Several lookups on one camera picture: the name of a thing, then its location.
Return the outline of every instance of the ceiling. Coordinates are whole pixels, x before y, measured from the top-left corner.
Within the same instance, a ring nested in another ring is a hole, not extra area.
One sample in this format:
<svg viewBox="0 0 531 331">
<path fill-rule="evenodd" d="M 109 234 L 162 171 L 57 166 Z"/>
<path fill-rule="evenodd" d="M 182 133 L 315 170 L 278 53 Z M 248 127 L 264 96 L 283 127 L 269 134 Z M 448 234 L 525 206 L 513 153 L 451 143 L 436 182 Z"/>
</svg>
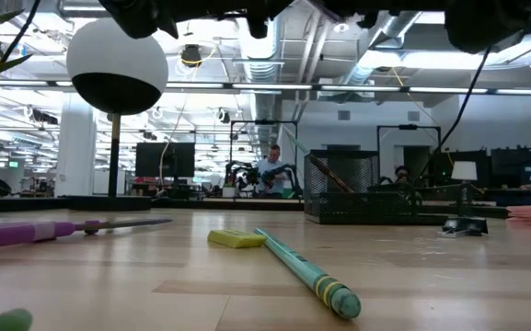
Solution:
<svg viewBox="0 0 531 331">
<path fill-rule="evenodd" d="M 32 26 L 20 42 L 20 51 L 13 56 L 25 53 L 34 54 L 29 61 L 8 72 L 0 79 L 14 80 L 68 80 L 65 64 L 66 49 L 70 39 L 86 23 L 95 18 L 86 18 L 86 14 L 72 12 L 72 16 L 62 16 L 58 11 L 58 0 L 42 0 L 39 13 Z M 79 1 L 96 6 L 96 1 Z M 71 1 L 64 1 L 64 6 Z M 25 17 L 0 26 L 0 41 L 3 48 L 16 36 Z M 306 3 L 294 2 L 279 16 L 281 40 L 279 58 L 275 65 L 280 66 L 278 82 L 300 83 L 318 82 L 320 79 L 333 79 L 339 82 L 360 61 L 365 54 L 367 44 L 377 29 L 361 30 L 354 23 L 338 32 L 335 27 L 318 19 L 315 11 Z M 384 51 L 382 59 L 398 56 L 405 60 L 417 58 L 432 59 L 430 56 L 442 54 L 449 57 L 449 69 L 422 69 L 419 67 L 399 66 L 375 68 L 367 84 L 398 86 L 467 86 L 473 74 L 472 70 L 456 69 L 451 64 L 452 56 L 457 56 L 449 44 L 444 30 L 443 13 L 422 13 L 416 23 L 406 33 L 401 49 Z M 169 81 L 197 82 L 243 82 L 247 81 L 246 59 L 241 54 L 238 24 L 233 20 L 212 21 L 192 20 L 178 23 L 179 40 L 174 40 L 165 32 L 157 32 L 154 38 L 159 42 L 169 65 Z M 182 65 L 180 52 L 186 44 L 200 46 L 203 58 L 197 69 Z M 480 77 L 480 86 L 487 87 L 531 87 L 531 37 L 519 45 L 499 51 L 491 57 L 491 65 Z M 418 95 L 415 100 L 424 108 L 434 107 L 448 96 Z M 146 113 L 124 117 L 121 135 L 121 166 L 132 169 L 134 164 L 134 146 L 149 141 L 136 130 L 153 132 L 156 140 L 165 141 L 174 130 L 179 113 L 181 120 L 174 141 L 193 142 L 198 145 L 197 166 L 203 170 L 198 176 L 210 176 L 223 171 L 228 159 L 229 124 L 221 123 L 215 116 L 219 111 L 228 112 L 233 120 L 254 120 L 259 116 L 251 107 L 251 94 L 184 94 L 166 93 L 156 105 Z M 277 119 L 290 120 L 297 116 L 295 93 L 282 93 L 283 105 L 280 112 L 272 113 Z M 299 98 L 303 105 L 300 116 L 301 125 L 324 126 L 329 119 L 335 119 L 335 110 L 342 106 L 329 101 L 321 101 L 316 93 Z M 363 118 L 385 120 L 406 119 L 411 104 L 406 94 L 383 93 L 365 96 L 362 99 L 362 114 L 354 114 L 352 125 Z M 10 89 L 0 87 L 0 158 L 10 155 L 23 155 L 28 158 L 29 167 L 40 171 L 54 168 L 58 152 L 59 126 L 37 122 L 30 117 L 33 110 L 44 112 L 62 121 L 63 92 L 47 88 Z M 110 121 L 105 115 L 98 119 L 97 167 L 107 167 L 110 148 Z M 235 159 L 252 161 L 259 158 L 264 143 L 263 135 L 274 140 L 274 127 L 257 131 L 248 125 L 243 129 L 250 134 L 240 134 L 235 142 Z M 239 152 L 242 146 L 245 151 Z"/>
</svg>

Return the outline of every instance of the black frame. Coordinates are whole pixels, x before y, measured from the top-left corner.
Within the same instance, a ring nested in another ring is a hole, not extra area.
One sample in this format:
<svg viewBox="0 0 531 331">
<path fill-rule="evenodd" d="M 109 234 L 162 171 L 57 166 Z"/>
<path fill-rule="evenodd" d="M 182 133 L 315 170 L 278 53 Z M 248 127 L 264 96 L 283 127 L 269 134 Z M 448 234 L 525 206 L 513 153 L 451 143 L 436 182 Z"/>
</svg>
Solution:
<svg viewBox="0 0 531 331">
<path fill-rule="evenodd" d="M 235 135 L 235 124 L 237 123 L 253 123 L 255 125 L 275 125 L 275 124 L 293 124 L 294 136 L 298 138 L 298 121 L 297 120 L 231 120 L 230 121 L 230 154 L 228 156 L 228 162 L 232 162 L 232 146 L 234 144 L 233 136 Z M 294 144 L 294 165 L 298 163 L 298 146 Z"/>
<path fill-rule="evenodd" d="M 379 180 L 382 176 L 382 152 L 381 152 L 381 142 L 380 142 L 380 133 L 382 129 L 398 129 L 400 131 L 416 131 L 418 129 L 423 130 L 435 130 L 437 131 L 437 147 L 441 145 L 441 127 L 433 125 L 416 125 L 416 124 L 400 124 L 400 125 L 378 125 L 375 127 L 375 144 L 377 149 L 377 179 Z"/>
</svg>

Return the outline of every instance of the white column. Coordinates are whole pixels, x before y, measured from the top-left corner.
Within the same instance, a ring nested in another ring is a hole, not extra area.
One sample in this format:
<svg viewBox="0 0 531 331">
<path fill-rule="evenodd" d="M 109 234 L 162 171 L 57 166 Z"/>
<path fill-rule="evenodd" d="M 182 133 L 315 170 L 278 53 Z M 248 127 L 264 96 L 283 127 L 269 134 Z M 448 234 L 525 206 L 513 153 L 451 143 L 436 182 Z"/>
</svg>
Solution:
<svg viewBox="0 0 531 331">
<path fill-rule="evenodd" d="M 54 195 L 92 195 L 97 113 L 77 93 L 65 93 Z"/>
</svg>

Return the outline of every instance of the man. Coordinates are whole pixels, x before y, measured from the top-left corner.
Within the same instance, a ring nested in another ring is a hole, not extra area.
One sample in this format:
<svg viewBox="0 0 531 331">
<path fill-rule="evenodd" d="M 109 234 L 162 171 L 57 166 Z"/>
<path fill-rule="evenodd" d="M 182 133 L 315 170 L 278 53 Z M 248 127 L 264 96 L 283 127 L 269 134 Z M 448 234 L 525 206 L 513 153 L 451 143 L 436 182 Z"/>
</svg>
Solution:
<svg viewBox="0 0 531 331">
<path fill-rule="evenodd" d="M 410 170 L 405 165 L 397 167 L 394 175 L 396 175 L 396 183 L 408 183 L 410 180 Z"/>
<path fill-rule="evenodd" d="M 269 156 L 259 160 L 257 163 L 257 168 L 260 175 L 267 171 L 272 171 L 277 169 L 280 166 L 283 166 L 283 163 L 280 159 L 280 146 L 273 144 L 269 148 Z M 285 181 L 284 174 L 275 175 L 274 180 L 270 183 L 271 187 L 262 182 L 262 179 L 259 178 L 259 184 L 257 185 L 257 193 L 259 197 L 263 198 L 277 198 L 280 199 L 283 197 L 283 182 Z"/>
</svg>

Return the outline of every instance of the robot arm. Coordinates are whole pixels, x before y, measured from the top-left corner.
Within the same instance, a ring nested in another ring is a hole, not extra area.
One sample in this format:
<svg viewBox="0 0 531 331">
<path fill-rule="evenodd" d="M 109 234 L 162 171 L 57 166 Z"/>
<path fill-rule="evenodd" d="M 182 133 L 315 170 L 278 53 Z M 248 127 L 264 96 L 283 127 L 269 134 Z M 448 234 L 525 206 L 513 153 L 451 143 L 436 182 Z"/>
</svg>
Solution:
<svg viewBox="0 0 531 331">
<path fill-rule="evenodd" d="M 237 181 L 237 175 L 240 170 L 252 169 L 253 165 L 247 162 L 231 161 L 225 167 L 225 183 L 233 184 Z"/>
<path fill-rule="evenodd" d="M 297 195 L 302 195 L 302 188 L 300 187 L 295 165 L 286 164 L 273 170 L 266 171 L 261 174 L 261 181 L 265 186 L 272 188 L 272 182 L 275 180 L 275 177 L 280 174 L 286 174 L 286 177 L 290 180 L 290 184 L 292 185 L 292 191 Z"/>
</svg>

